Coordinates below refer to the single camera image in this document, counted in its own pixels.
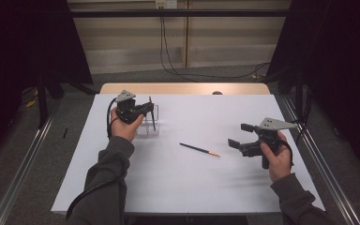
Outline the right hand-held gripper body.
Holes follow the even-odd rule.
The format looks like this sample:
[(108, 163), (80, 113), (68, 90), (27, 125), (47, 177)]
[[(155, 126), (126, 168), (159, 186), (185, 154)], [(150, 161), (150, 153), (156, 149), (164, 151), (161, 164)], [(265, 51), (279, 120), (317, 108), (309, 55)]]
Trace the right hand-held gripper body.
[(258, 127), (260, 129), (259, 132), (256, 133), (258, 140), (256, 142), (244, 143), (247, 152), (243, 154), (243, 156), (249, 158), (261, 156), (262, 167), (265, 170), (268, 170), (269, 161), (263, 154), (260, 144), (266, 143), (274, 154), (277, 152), (281, 144), (286, 145), (289, 150), (292, 150), (286, 142), (279, 138), (278, 132), (282, 129), (296, 128), (296, 124), (266, 117), (262, 120)]

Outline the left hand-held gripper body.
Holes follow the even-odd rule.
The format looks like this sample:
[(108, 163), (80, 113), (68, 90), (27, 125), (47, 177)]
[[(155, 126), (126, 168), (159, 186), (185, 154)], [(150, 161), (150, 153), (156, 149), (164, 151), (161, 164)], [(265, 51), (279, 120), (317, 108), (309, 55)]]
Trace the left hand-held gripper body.
[(118, 96), (116, 108), (117, 116), (126, 124), (132, 124), (141, 114), (144, 114), (143, 107), (136, 104), (136, 95), (123, 90)]

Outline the clear acrylic pen holder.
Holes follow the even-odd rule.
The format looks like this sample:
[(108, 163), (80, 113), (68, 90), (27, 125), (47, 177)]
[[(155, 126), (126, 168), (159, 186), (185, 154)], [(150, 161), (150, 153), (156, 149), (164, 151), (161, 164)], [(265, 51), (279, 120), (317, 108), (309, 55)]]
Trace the clear acrylic pen holder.
[(149, 112), (143, 119), (142, 124), (137, 129), (138, 136), (157, 136), (159, 134), (159, 106), (155, 105), (154, 109), (156, 120), (156, 131), (153, 130), (153, 124), (151, 121), (151, 113)]

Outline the person's left hand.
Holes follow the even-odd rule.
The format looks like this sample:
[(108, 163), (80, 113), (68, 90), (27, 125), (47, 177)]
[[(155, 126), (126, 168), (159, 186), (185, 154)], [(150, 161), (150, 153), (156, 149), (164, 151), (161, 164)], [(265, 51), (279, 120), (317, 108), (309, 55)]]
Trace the person's left hand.
[(121, 137), (132, 142), (136, 136), (136, 131), (142, 122), (143, 115), (141, 114), (132, 124), (126, 124), (117, 116), (116, 108), (111, 110), (110, 127), (112, 136)]

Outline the person's right hand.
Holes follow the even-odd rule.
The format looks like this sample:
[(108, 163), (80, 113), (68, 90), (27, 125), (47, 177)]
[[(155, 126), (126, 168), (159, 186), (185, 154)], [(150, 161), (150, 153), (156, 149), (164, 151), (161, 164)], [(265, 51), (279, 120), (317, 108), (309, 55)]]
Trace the person's right hand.
[(291, 174), (292, 154), (286, 145), (281, 144), (275, 154), (265, 142), (262, 142), (260, 147), (269, 161), (268, 171), (272, 182), (279, 181)]

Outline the wooden table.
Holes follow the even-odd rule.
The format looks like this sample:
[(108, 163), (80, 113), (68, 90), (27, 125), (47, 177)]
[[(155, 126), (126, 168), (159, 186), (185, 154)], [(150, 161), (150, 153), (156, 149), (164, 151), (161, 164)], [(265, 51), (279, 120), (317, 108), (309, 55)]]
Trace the wooden table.
[(101, 94), (118, 94), (128, 90), (133, 94), (158, 95), (269, 95), (266, 84), (247, 82), (112, 82), (105, 83)]

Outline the white table board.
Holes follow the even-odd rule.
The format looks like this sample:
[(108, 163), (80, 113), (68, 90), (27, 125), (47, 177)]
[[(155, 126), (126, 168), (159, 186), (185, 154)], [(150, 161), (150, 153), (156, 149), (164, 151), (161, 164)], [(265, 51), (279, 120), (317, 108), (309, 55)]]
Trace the white table board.
[[(159, 106), (159, 134), (138, 136), (127, 171), (129, 215), (226, 215), (276, 213), (278, 197), (270, 188), (260, 157), (244, 157), (228, 145), (257, 137), (240, 128), (256, 126), (282, 113), (272, 95), (139, 94)], [(186, 143), (216, 152), (199, 152)]]

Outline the black metal stand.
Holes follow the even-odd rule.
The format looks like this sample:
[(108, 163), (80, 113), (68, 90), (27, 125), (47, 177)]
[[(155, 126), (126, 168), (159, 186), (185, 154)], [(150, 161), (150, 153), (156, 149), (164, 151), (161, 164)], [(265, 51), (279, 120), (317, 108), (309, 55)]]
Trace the black metal stand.
[(44, 81), (44, 74), (40, 72), (37, 77), (37, 98), (39, 108), (39, 128), (43, 128), (48, 120), (48, 105), (46, 95), (46, 83)]

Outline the black curtain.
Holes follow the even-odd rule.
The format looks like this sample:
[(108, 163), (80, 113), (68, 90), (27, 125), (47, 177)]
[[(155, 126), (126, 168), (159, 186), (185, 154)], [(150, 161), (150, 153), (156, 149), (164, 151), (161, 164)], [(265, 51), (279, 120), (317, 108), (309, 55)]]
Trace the black curtain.
[(92, 81), (68, 0), (0, 0), (0, 140), (40, 80), (53, 96), (59, 83)]
[(360, 159), (360, 0), (292, 0), (267, 77), (301, 79)]

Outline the yellow floor object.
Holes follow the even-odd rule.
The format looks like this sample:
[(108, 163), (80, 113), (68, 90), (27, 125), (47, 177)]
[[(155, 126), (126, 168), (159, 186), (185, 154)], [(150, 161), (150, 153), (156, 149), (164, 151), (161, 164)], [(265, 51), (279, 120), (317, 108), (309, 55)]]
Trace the yellow floor object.
[(25, 102), (25, 107), (30, 108), (34, 106), (37, 101), (38, 101), (38, 91), (36, 91), (35, 94), (28, 101)]

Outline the black horizontal bar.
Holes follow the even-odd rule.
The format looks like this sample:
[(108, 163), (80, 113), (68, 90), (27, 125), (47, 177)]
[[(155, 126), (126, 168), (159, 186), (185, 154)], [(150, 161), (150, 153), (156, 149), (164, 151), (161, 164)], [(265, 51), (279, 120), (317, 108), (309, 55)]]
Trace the black horizontal bar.
[(72, 9), (74, 18), (126, 18), (126, 17), (288, 17), (288, 9)]

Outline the metal floor rail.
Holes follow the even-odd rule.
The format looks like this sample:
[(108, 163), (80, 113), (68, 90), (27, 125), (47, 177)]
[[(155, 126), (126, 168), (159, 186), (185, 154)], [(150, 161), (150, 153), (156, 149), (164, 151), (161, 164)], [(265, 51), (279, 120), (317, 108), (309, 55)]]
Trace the metal floor rail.
[(22, 190), (26, 176), (29, 174), (31, 167), (38, 155), (39, 149), (41, 148), (47, 134), (50, 131), (50, 127), (53, 123), (54, 116), (56, 115), (57, 109), (61, 101), (57, 101), (52, 105), (51, 114), (47, 117), (46, 121), (37, 130), (37, 133), (27, 149), (22, 164), (16, 171), (14, 178), (10, 182), (9, 187), (0, 201), (0, 225), (6, 225), (8, 216)]
[(360, 217), (353, 203), (331, 170), (309, 128), (298, 124), (296, 131), (292, 131), (292, 136), (317, 189), (316, 197), (321, 199), (326, 213), (338, 224), (360, 225)]

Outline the vertical wall trim strip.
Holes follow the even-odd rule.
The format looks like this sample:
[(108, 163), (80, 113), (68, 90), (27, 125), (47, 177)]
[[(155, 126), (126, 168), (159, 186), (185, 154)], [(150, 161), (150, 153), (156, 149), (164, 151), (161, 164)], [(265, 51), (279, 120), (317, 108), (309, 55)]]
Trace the vertical wall trim strip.
[[(190, 0), (184, 0), (184, 9), (189, 9)], [(189, 52), (189, 17), (184, 18), (184, 68), (188, 68), (188, 52)]]

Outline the white wall socket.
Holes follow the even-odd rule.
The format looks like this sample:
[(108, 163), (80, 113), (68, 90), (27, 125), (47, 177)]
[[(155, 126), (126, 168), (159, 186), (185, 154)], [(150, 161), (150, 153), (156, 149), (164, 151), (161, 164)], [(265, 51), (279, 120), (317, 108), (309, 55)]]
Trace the white wall socket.
[(177, 9), (178, 1), (177, 0), (155, 0), (157, 9)]

